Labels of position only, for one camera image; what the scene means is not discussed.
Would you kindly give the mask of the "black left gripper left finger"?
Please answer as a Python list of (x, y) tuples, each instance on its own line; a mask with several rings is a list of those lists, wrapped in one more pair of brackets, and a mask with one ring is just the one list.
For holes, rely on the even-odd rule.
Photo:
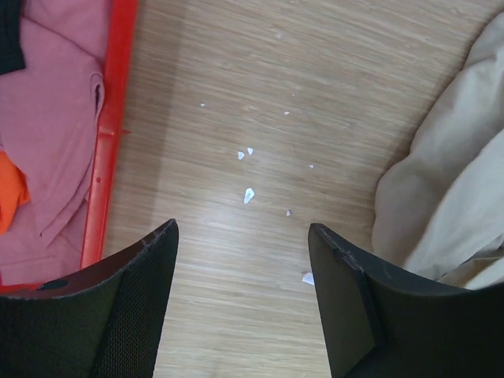
[(151, 377), (178, 244), (168, 220), (85, 269), (3, 293), (1, 375)]

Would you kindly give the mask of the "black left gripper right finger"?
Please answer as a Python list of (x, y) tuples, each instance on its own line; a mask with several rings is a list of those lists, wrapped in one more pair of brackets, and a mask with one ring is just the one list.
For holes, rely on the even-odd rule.
[(308, 245), (332, 376), (502, 376), (502, 285), (425, 279), (323, 224), (311, 224)]

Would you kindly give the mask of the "beige t shirt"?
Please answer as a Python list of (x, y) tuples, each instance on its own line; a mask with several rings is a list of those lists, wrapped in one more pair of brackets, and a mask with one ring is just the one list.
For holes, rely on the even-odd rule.
[(372, 251), (430, 280), (503, 281), (503, 18), (469, 50), (408, 155), (380, 179)]

